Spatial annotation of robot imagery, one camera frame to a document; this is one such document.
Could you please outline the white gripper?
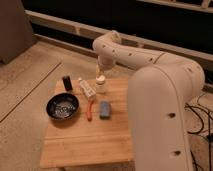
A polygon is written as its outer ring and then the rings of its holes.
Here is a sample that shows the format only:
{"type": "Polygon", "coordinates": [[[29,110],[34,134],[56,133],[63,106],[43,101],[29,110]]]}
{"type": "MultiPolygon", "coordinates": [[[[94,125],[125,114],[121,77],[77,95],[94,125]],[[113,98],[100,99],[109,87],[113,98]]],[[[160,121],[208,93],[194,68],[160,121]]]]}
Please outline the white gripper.
{"type": "Polygon", "coordinates": [[[100,77],[106,70],[110,70],[114,67],[114,60],[99,56],[96,67],[96,76],[100,77]]]}

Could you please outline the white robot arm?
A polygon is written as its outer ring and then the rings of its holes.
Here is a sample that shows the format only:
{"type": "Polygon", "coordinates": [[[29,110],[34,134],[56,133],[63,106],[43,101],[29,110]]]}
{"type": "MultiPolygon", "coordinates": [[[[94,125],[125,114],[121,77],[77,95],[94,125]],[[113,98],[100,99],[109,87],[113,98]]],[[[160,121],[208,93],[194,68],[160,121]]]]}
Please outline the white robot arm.
{"type": "Polygon", "coordinates": [[[93,41],[102,71],[119,62],[133,69],[127,108],[136,171],[193,171],[185,104],[204,86],[199,63],[172,53],[125,46],[118,32],[93,41]]]}

